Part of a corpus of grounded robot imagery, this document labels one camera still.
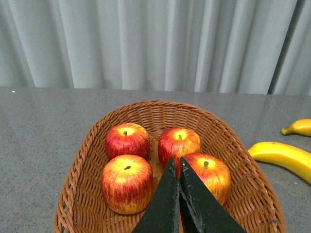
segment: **red apple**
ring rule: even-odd
[[[153,196],[150,163],[138,155],[119,155],[104,167],[101,188],[105,203],[116,213],[130,215],[147,207]]]
[[[149,160],[150,139],[147,131],[138,124],[126,123],[110,129],[105,139],[105,147],[108,159],[134,154]]]
[[[192,130],[170,128],[159,138],[159,161],[165,167],[170,157],[173,157],[178,177],[180,177],[180,158],[192,152],[201,152],[200,137]]]
[[[230,170],[226,164],[205,153],[190,153],[184,158],[217,201],[224,206],[231,186]]]

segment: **white curtain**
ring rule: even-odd
[[[0,0],[0,86],[311,95],[311,1]]]

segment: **yellow banana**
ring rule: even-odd
[[[292,125],[282,129],[283,135],[292,133],[311,137],[311,119],[300,119],[295,121]]]
[[[284,167],[311,184],[311,153],[279,142],[259,142],[248,152],[255,160]]]

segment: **gray countertop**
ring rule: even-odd
[[[311,97],[0,87],[0,232],[53,232],[60,192],[86,134],[110,111],[141,100],[206,109],[247,149],[277,141],[311,152],[310,137],[280,133],[311,118]],[[259,165],[280,200],[287,231],[310,232],[311,185],[281,167]]]

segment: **woven basket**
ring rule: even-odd
[[[105,205],[101,193],[100,178],[108,162],[104,147],[106,133],[123,123],[136,123],[147,130],[155,184],[163,172],[157,157],[157,140],[162,132],[170,127],[197,132],[203,152],[218,157],[230,169],[232,186],[225,209],[231,216],[248,233],[286,232],[274,190],[232,129],[203,109],[155,100],[121,107],[107,114],[89,131],[60,195],[54,219],[56,233],[126,233],[131,232],[140,220],[143,211],[128,216],[116,214]]]

